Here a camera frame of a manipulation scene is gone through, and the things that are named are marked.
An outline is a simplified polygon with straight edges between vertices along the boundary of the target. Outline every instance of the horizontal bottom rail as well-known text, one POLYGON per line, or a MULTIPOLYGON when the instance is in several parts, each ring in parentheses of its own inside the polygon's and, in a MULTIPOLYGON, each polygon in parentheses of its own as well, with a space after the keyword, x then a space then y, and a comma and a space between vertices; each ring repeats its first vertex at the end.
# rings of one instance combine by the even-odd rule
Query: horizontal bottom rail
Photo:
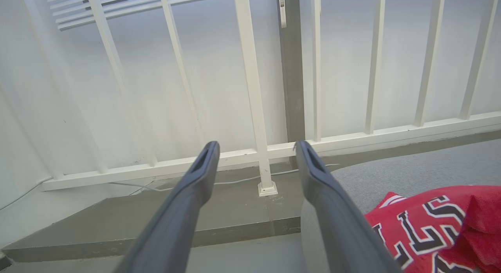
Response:
MULTIPOLYGON (((448 137, 465 136, 498 129, 501 129, 501 111, 476 114, 471 116, 468 121, 459 118, 451 118, 427 122, 424 123, 423 127, 405 125, 374 130, 374 134, 360 132, 324 137, 319 142, 311 140, 309 140, 309 142, 317 153, 338 150, 340 154, 349 154, 350 151, 348 149, 350 148, 367 146, 365 150, 377 150, 379 148, 403 146, 421 141, 436 141, 448 137), (384 147, 377 146, 383 143, 388 144, 384 147)), ((295 143, 281 143, 268 146, 268 158, 277 159, 296 155, 294 144, 295 143)), ((61 179, 52 179, 44 182, 41 187, 43 191, 50 191, 184 173, 194 160, 195 157, 187 157, 185 159, 159 162, 154 167, 148 164, 142 164, 109 169, 109 171, 104 174, 94 171, 64 175, 61 179)), ((219 167, 248 164, 257 161, 258 154, 255 149, 235 150, 233 152, 221 153, 219 167)))

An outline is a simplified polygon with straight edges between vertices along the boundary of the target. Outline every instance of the red cloth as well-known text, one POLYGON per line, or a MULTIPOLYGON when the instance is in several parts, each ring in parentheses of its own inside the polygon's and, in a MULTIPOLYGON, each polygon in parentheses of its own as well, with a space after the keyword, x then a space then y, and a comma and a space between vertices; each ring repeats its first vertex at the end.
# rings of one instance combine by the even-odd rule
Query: red cloth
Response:
POLYGON ((389 192, 365 218, 406 273, 501 273, 501 187, 389 192))

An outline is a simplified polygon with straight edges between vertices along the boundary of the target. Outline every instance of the railing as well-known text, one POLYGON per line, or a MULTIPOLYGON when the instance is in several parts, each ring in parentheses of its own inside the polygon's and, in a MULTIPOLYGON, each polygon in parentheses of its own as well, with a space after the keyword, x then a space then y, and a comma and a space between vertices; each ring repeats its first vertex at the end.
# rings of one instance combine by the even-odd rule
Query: railing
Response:
MULTIPOLYGON (((124 86, 124 69, 120 57, 113 42, 113 37, 108 26, 107 18, 110 17, 106 12, 106 7, 102 5, 103 0, 88 0, 87 7, 91 21, 95 21, 99 33, 106 49, 109 61, 113 68, 115 83, 122 100, 122 111, 130 121, 130 129, 136 139, 136 146, 148 155, 148 163, 120 168, 108 169, 102 160, 99 149, 93 139, 88 125, 85 123, 79 109, 74 105, 71 94, 65 86, 65 76, 60 75, 56 68, 63 63, 59 55, 54 53, 54 47, 48 37, 45 29, 39 23, 39 14, 36 10, 36 4, 33 0, 25 0, 31 15, 32 24, 35 29, 38 41, 41 45, 41 51, 46 58, 47 64, 52 71, 52 78, 56 87, 65 98, 64 109, 69 111, 76 119, 79 132, 86 141, 89 155, 92 156, 95 170, 92 172, 63 175, 61 170, 50 158, 43 156, 45 154, 43 139, 30 134, 29 123, 23 121, 18 116, 25 132, 27 132, 30 141, 33 143, 41 160, 47 166, 54 177, 52 180, 43 183, 45 191, 64 188, 73 188, 88 186, 94 184, 111 183, 117 181, 133 180, 139 178, 155 177, 159 175, 174 175, 186 172, 195 160, 195 157, 184 159, 174 159, 158 162, 155 153, 149 146, 147 137, 150 132, 148 125, 141 125, 143 121, 140 116, 134 113, 131 108, 131 98, 124 86)), ((270 159, 281 157, 290 157, 295 155, 294 143, 280 143, 277 145, 268 145, 265 133, 265 119, 263 115, 263 105, 261 101, 261 89, 258 78, 258 64, 256 60, 256 49, 254 45, 254 34, 252 30, 251 10, 249 0, 234 0, 236 5, 236 16, 238 20, 238 30, 240 32, 241 48, 243 51, 243 60, 245 66, 245 76, 247 79, 247 89, 249 92, 250 110, 252 112, 252 124, 254 127, 254 140, 256 148, 246 150, 235 150, 232 152, 221 153, 219 166, 231 166, 258 162, 261 175, 261 183, 258 186, 259 195, 277 194, 277 187, 270 175, 270 159)), ((489 112, 486 114, 471 115, 472 101, 474 100, 475 89, 478 85, 478 77, 481 73, 487 45, 489 43, 490 33, 496 13, 498 0, 489 0, 485 15, 481 21, 481 27, 478 32, 478 39, 474 52, 474 58, 471 64, 467 89, 462 103, 461 112, 458 118, 445 119, 440 121, 424 122, 426 114, 426 98, 428 84, 433 75, 433 64, 436 55, 437 41, 440 36, 440 27, 442 24, 442 14, 444 0, 434 0, 431 21, 429 25, 428 44, 425 54, 424 70, 421 79, 421 88, 416 108, 415 121, 413 124, 374 130, 374 114, 377 107, 375 96, 379 92, 380 66, 382 54, 382 37, 384 25, 385 0, 377 0, 376 13, 374 16, 374 29, 372 41, 372 58, 369 78, 369 94, 367 100, 367 113, 365 121, 365 130, 354 134, 345 134, 341 136, 322 137, 321 134, 321 80, 320 80, 320 0, 312 0, 313 10, 313 87, 314 87, 314 138, 310 140, 311 146, 317 152, 329 150, 342 150, 346 148, 355 148, 367 145, 376 145, 383 143, 413 143, 419 140, 416 138, 427 137, 427 140, 444 138, 447 135, 458 136, 460 134, 471 134, 472 132, 481 132, 487 130, 496 130, 501 128, 501 111, 489 112)), ((189 108, 197 132, 200 147, 206 140, 200 122, 198 120, 195 101, 191 93, 190 85, 186 77, 186 70, 183 62, 183 55, 177 34, 177 28, 172 16, 171 5, 174 0, 159 0, 157 4, 163 9, 165 20, 168 26, 172 46, 181 74, 182 85, 188 98, 189 108)))

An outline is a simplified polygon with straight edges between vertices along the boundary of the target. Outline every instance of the white wall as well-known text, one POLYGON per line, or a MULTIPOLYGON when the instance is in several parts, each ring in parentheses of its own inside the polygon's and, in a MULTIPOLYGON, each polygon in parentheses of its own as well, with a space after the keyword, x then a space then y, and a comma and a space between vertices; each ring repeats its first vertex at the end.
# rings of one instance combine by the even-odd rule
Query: white wall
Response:
MULTIPOLYGON (((301 0, 306 138, 313 137, 311 2, 301 0)), ((445 0, 425 121, 458 117, 487 0, 445 0)), ((322 0, 322 136, 362 132, 376 0, 322 0)), ((432 0, 386 0, 375 128, 413 123, 432 0)), ((501 110, 501 8, 472 112, 501 110)))
MULTIPOLYGON (((287 141, 279 30, 275 0, 250 0, 268 142, 287 141)), ((109 168, 144 162, 135 150, 114 78, 95 24, 60 32, 45 0, 36 0, 41 21, 65 63, 77 107, 109 168)), ((252 148, 254 135, 233 0, 205 0, 173 7, 190 85, 207 141, 222 151, 252 148)), ((149 137, 159 160, 198 154, 192 118, 161 9, 109 20, 136 96, 134 108, 151 125, 149 137)), ((22 0, 0 0, 0 207, 47 178, 15 115, 43 143, 42 157, 65 174, 93 171, 71 117, 61 108, 49 67, 40 52, 22 0)), ((151 180, 142 180, 143 184, 151 180)), ((97 185, 50 192, 33 191, 0 211, 0 248, 102 199, 137 188, 97 185)))

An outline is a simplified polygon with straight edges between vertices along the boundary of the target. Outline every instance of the vertical railing bar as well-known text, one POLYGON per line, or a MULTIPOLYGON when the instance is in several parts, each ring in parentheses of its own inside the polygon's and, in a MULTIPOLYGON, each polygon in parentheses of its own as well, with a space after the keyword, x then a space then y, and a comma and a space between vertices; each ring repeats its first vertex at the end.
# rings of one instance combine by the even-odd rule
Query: vertical railing bar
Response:
POLYGON ((261 101, 261 89, 258 76, 258 61, 256 58, 256 45, 254 44, 254 31, 252 30, 251 6, 249 0, 235 0, 236 19, 242 46, 243 65, 247 90, 249 91, 250 112, 254 138, 258 152, 261 183, 258 185, 260 196, 277 194, 277 188, 272 181, 270 173, 270 160, 268 159, 268 145, 266 141, 265 116, 261 101))
POLYGON ((490 33, 492 32, 492 25, 494 24, 494 17, 496 16, 497 2, 498 0, 489 0, 485 13, 482 16, 476 39, 473 61, 471 62, 465 98, 463 98, 463 104, 461 106, 461 119, 468 120, 471 115, 471 104, 473 103, 475 89, 481 76, 483 61, 485 59, 485 54, 487 53, 490 33))
POLYGON ((419 89, 416 116, 414 118, 414 125, 417 127, 422 127, 424 125, 424 108, 428 94, 428 85, 433 74, 433 63, 435 62, 437 45, 440 39, 440 28, 442 27, 444 3, 445 0, 434 0, 433 7, 431 9, 430 26, 428 30, 428 43, 426 44, 423 74, 421 76, 421 89, 419 89))
POLYGON ((39 48, 41 50, 42 56, 45 59, 45 62, 49 66, 50 76, 52 77, 52 83, 54 84, 54 89, 59 94, 61 101, 63 102, 64 110, 67 111, 72 117, 72 121, 75 123, 77 131, 83 137, 86 148, 89 150, 89 154, 92 158, 93 163, 95 164, 95 168, 100 173, 105 173, 108 171, 106 164, 104 163, 103 157, 97 143, 92 136, 92 133, 85 122, 85 119, 80 111, 75 105, 75 101, 73 99, 73 95, 68 88, 69 82, 66 76, 65 70, 58 73, 58 68, 62 69, 64 65, 61 62, 61 56, 57 53, 56 48, 52 45, 50 41, 50 37, 47 34, 47 29, 44 27, 44 23, 41 19, 40 13, 36 6, 34 0, 23 0, 25 2, 27 11, 30 16, 30 22, 33 27, 33 32, 38 41, 39 48))
POLYGON ((145 127, 140 125, 140 121, 138 120, 138 116, 134 109, 131 107, 131 101, 129 94, 127 93, 127 89, 125 88, 125 74, 122 67, 122 62, 120 61, 120 57, 118 56, 118 51, 113 42, 113 37, 111 36, 110 27, 108 22, 106 21, 106 17, 104 14, 103 6, 101 5, 100 0, 89 0, 89 4, 91 5, 92 14, 96 20, 96 25, 99 30, 99 34, 103 41, 104 48, 106 49, 106 54, 108 55, 108 59, 110 60, 111 68, 113 69, 113 73, 115 75, 115 83, 122 97, 122 105, 123 112, 125 112, 125 116, 130 116, 130 120, 132 123, 129 123, 129 127, 133 133, 133 136, 136 138, 136 141, 139 141, 137 144, 138 150, 144 150, 147 156, 147 161, 150 166, 155 166, 158 161, 151 149, 151 144, 149 136, 151 133, 145 134, 145 127))
POLYGON ((205 146, 205 138, 202 132, 202 127, 200 126, 200 121, 198 119, 198 113, 195 106, 195 101, 193 99, 193 94, 188 83, 188 76, 186 75, 186 69, 184 68, 183 55, 181 51, 181 44, 179 42, 179 36, 177 34, 177 27, 174 21, 174 15, 172 14, 172 6, 169 0, 160 0, 162 2, 163 14, 165 15, 165 20, 167 21, 167 27, 169 29, 170 40, 172 41, 172 47, 174 49, 174 55, 176 56, 177 66, 179 68, 179 73, 181 74, 181 81, 183 83, 184 92, 188 98, 188 105, 195 122, 195 130, 198 137, 198 141, 201 147, 205 146))
POLYGON ((369 93, 367 97, 367 114, 365 117, 365 133, 374 133, 375 98, 379 90, 381 72, 381 52, 383 49, 384 8, 386 0, 377 0, 372 32, 371 69, 369 73, 369 93))
POLYGON ((320 66, 320 7, 321 0, 311 0, 313 25, 313 140, 322 140, 322 95, 320 66))
POLYGON ((50 173, 50 175, 55 179, 63 178, 64 174, 59 169, 59 166, 57 166, 52 154, 48 152, 48 147, 45 145, 45 141, 37 137, 37 135, 40 135, 40 131, 36 129, 36 127, 30 125, 30 122, 22 116, 22 114, 20 113, 22 107, 18 107, 16 109, 14 102, 7 95, 7 86, 5 86, 5 84, 3 83, 0 83, 0 95, 2 95, 5 99, 7 107, 14 116, 14 119, 16 120, 21 131, 28 140, 28 143, 33 148, 36 155, 39 157, 41 163, 45 166, 45 168, 47 168, 47 171, 50 173))

